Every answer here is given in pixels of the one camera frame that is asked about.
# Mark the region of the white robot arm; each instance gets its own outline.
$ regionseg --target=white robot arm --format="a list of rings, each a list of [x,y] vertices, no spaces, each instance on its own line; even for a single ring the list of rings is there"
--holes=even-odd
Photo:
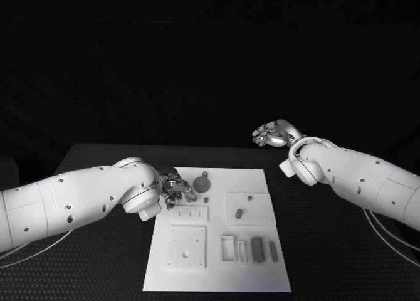
[[[140,158],[57,174],[22,187],[0,191],[0,253],[67,232],[104,218],[116,204],[141,221],[195,193],[172,167],[159,172]]]
[[[329,184],[337,196],[420,231],[420,177],[393,164],[327,140],[301,135],[277,120],[252,131],[252,142],[290,148],[280,164],[287,177],[307,185]]]

